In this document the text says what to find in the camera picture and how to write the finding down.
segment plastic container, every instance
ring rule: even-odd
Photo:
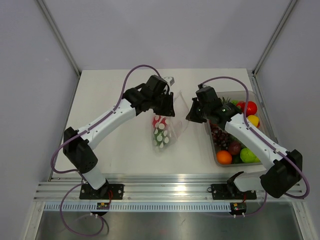
[[[217,92],[217,96],[222,99],[222,97],[230,98],[232,100],[238,100],[238,101],[246,101],[246,92],[245,91],[229,91],[229,92]],[[267,119],[265,114],[263,113],[262,106],[260,104],[260,101],[258,100],[258,97],[256,94],[252,91],[249,91],[249,101],[253,101],[257,105],[257,113],[255,114],[259,118],[259,130],[263,132],[267,137],[270,138],[270,128],[268,127],[267,124]],[[233,163],[233,164],[221,164],[217,160],[217,152],[219,152],[221,149],[219,146],[216,146],[214,144],[214,140],[211,134],[211,128],[210,128],[210,123],[207,121],[204,123],[204,127],[208,135],[210,136],[210,141],[211,141],[211,146],[213,150],[213,156],[214,160],[217,165],[221,167],[240,167],[240,166],[251,166],[251,165],[261,165],[261,162],[252,162],[252,163]]]

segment plastic bag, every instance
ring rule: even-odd
[[[170,85],[173,92],[173,109],[175,117],[160,116],[153,114],[151,119],[151,142],[153,150],[161,153],[169,146],[178,141],[178,138],[187,129],[189,121],[186,116],[189,112],[187,103],[183,97],[182,91],[179,90],[173,77],[164,78]]]

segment white table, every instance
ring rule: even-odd
[[[118,100],[124,78],[129,70],[84,70],[76,90],[67,128],[78,129],[110,109]],[[162,77],[174,77],[173,88],[182,90],[190,108],[197,85],[217,76],[229,76],[241,80],[252,91],[246,69],[160,69]],[[126,89],[145,83],[150,69],[138,69],[129,78]],[[216,92],[243,91],[243,87],[228,79],[210,83]],[[255,172],[262,165],[245,167],[220,167],[204,125],[190,122],[187,129],[171,147],[162,154],[155,154],[151,142],[150,110],[127,121],[108,135],[94,150],[98,166],[104,174],[163,175],[163,174],[212,174],[229,177],[239,171]],[[56,168],[74,169],[69,160],[59,153]]]

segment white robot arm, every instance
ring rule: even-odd
[[[106,111],[78,130],[74,130],[72,127],[67,128],[63,135],[64,142],[79,132],[86,131],[86,133],[66,144],[63,147],[64,155],[77,168],[91,188],[95,191],[99,190],[104,195],[108,190],[109,183],[97,167],[98,159],[93,150],[121,124],[149,109],[152,109],[157,115],[174,117],[173,98],[174,95],[170,92],[168,83],[161,77],[152,75],[147,83],[125,91],[117,109],[112,108]],[[91,129],[91,126],[110,113],[111,115],[107,119]]]
[[[231,102],[223,105],[212,87],[203,87],[200,84],[196,96],[192,99],[193,104],[186,119],[196,123],[205,123],[210,120],[213,124],[217,124],[222,130],[226,130],[247,146],[266,168],[266,171],[262,172],[238,172],[232,176],[227,181],[227,189],[232,195],[236,192],[263,189],[274,198],[280,198],[300,181],[301,175],[297,170],[278,154],[278,152],[286,153],[286,157],[302,170],[302,155],[297,150],[289,152],[269,139],[250,122],[247,126],[241,110]]]

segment white wall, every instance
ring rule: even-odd
[[[45,0],[81,69],[253,69],[289,0]]]
[[[33,0],[2,0],[0,23],[0,238],[16,240],[77,78]]]
[[[320,225],[319,9],[318,0],[298,2],[257,79],[280,142],[290,150],[296,148],[303,155],[303,172],[311,186],[307,202],[318,231]]]

